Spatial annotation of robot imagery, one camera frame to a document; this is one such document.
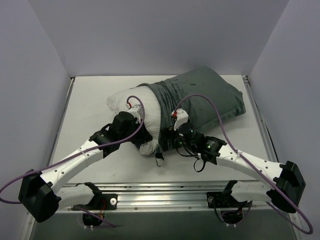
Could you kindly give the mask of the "zebra and green pillowcase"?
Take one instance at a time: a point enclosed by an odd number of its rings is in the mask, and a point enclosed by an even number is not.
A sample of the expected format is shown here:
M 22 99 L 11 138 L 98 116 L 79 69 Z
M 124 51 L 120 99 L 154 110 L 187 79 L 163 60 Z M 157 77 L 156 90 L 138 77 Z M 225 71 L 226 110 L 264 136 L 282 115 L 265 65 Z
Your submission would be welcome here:
M 161 166 L 163 152 L 173 149 L 166 130 L 174 125 L 176 107 L 187 112 L 196 131 L 205 132 L 246 113 L 243 93 L 209 67 L 201 67 L 155 83 L 142 83 L 155 95 L 160 109 L 160 127 L 155 160 Z

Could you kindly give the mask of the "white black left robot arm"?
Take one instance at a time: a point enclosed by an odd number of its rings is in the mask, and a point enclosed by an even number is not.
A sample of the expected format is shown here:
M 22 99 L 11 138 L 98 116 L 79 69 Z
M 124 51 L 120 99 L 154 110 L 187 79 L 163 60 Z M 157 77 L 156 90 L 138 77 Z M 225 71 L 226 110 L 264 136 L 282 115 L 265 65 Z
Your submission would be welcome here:
M 18 200 L 38 223 L 67 207 L 99 210 L 109 201 L 92 182 L 74 187 L 65 187 L 65 184 L 90 165 L 117 151 L 122 143 L 140 146 L 152 139 L 139 114 L 121 111 L 112 123 L 96 131 L 65 159 L 45 170 L 28 171 L 22 179 Z

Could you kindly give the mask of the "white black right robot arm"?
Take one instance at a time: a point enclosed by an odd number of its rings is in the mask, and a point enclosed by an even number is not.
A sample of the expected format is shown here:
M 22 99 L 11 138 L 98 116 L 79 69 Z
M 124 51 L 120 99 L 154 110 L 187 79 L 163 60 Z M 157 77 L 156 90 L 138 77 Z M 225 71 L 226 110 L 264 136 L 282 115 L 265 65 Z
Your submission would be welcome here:
M 237 150 L 222 139 L 196 131 L 190 122 L 178 129 L 168 127 L 160 134 L 166 149 L 184 147 L 204 163 L 234 169 L 256 180 L 256 183 L 229 181 L 222 193 L 225 205 L 268 202 L 286 213 L 296 213 L 306 182 L 294 162 L 273 162 Z

